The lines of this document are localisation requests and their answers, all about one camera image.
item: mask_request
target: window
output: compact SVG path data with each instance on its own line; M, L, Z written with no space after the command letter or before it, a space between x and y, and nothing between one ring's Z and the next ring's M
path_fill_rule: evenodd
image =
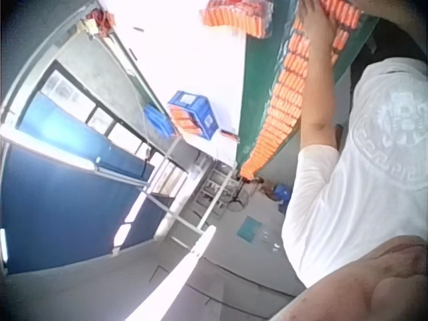
M141 159L147 159L150 155L151 147L145 142L141 144L140 148L136 152L136 156Z
M161 165L162 160L163 155L159 152L155 152L150 158L148 162L155 168L153 173L156 172L156 169ZM173 162L165 160L162 168L157 171L156 176L150 178L152 181L148 192L176 197L186 178L187 173L185 171L180 169Z
M141 144L141 139L123 127L121 124L114 125L112 132L108 135L114 144L120 148L127 150L131 154L135 154Z
M153 187L153 193L161 193L162 188L164 187L165 183L169 180L170 175L172 174L175 165L169 161L165 161L167 164L165 166L165 170L163 173L160 174L159 180L155 182L155 186Z
M186 177L187 177L187 173L185 171L182 171L178 167L175 167L174 171L171 173L170 177L162 187L160 194L170 195L171 197L177 196L177 193L179 192L179 188L176 189L176 187L178 186L181 187Z
M100 134L105 134L112 123L113 118L103 111L103 109L97 108L91 119L89 119L88 126Z
M58 70L47 79L41 93L82 122L95 108L95 102L79 91Z

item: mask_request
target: plastic bag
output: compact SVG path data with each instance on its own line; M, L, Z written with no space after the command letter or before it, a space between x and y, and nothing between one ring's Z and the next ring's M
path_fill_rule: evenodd
M268 0L210 0L201 10L202 21L211 27L230 25L256 38L272 32L274 4Z

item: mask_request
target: stack of orange items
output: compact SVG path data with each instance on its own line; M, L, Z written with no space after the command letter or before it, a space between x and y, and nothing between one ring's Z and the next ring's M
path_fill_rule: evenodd
M267 37L273 3L267 0L210 0L201 10L202 22L211 27L230 25L257 38Z
M185 110L177 107L170 106L169 110L171 111L173 122L185 132L189 134L201 135L202 130L197 126L193 117L186 112Z
M361 12L343 0L322 0L326 11L334 12L339 28L332 48L334 65L349 39L350 32L358 27ZM302 113L305 77L308 74L309 41L304 35L304 27L295 19L288 42L283 69L273 87L270 105L263 128L257 138L250 157L241 168L241 176L254 178L281 145L297 129Z

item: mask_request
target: printed graphic on shirt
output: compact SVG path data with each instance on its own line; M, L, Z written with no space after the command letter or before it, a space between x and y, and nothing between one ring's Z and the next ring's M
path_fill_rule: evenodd
M398 186L428 187L428 84L409 75L387 86L372 95L352 139L370 164Z

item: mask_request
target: blue panel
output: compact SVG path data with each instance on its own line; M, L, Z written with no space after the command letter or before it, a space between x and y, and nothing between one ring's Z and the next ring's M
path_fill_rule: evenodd
M130 185L11 148L1 205L9 273L54 268L110 253L114 236L138 195Z
M163 205L170 207L174 198L152 194ZM159 224L167 212L154 204L150 199L146 199L142 204L138 215L131 225L131 230L125 239L121 249L126 249L154 237Z
M92 162L100 157L103 167L141 179L143 160L112 144L40 92L31 102L19 130ZM147 163L142 179L147 181L152 171L153 166Z

